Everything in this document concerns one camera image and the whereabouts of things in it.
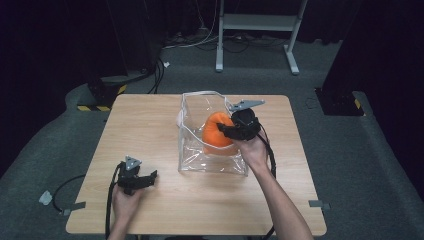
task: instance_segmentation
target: wooden tabletop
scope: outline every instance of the wooden tabletop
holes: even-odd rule
[[[277,180],[304,216],[312,234],[325,234],[289,99],[280,95],[228,95],[230,102],[265,100],[254,107],[265,127],[277,163]],[[106,200],[116,165],[130,155],[142,160],[140,176],[158,170],[154,187],[140,203],[130,234],[265,235],[272,226],[263,193],[253,173],[178,171],[176,118],[181,95],[123,94],[116,99],[76,202],[69,233],[104,233]]]

